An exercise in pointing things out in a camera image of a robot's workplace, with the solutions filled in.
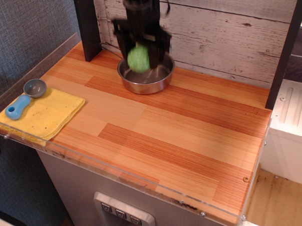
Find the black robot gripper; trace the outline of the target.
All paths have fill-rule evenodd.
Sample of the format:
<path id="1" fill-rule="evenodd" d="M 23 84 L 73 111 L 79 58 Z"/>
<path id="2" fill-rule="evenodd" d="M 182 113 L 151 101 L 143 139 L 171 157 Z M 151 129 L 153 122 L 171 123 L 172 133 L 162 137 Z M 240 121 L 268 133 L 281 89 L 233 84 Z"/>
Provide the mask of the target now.
<path id="1" fill-rule="evenodd" d="M 168 15 L 169 0 L 166 0 Z M 114 34 L 124 59 L 136 42 L 148 44 L 150 68 L 156 68 L 170 50 L 171 35 L 160 26 L 160 0 L 123 0 L 126 19 L 113 19 Z"/>

